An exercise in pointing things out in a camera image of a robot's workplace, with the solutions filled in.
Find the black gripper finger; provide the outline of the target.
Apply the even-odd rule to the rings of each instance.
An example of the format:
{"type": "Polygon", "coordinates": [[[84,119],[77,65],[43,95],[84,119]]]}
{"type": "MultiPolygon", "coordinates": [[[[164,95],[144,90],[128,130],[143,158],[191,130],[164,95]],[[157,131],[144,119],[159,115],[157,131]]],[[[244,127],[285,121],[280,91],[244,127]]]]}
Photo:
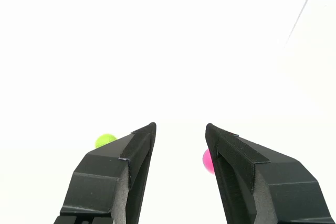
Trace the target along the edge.
{"type": "Polygon", "coordinates": [[[138,223],[155,137],[152,122],[88,152],[55,223],[138,223]]]}
{"type": "Polygon", "coordinates": [[[334,223],[298,160],[211,123],[205,138],[227,223],[334,223]]]}

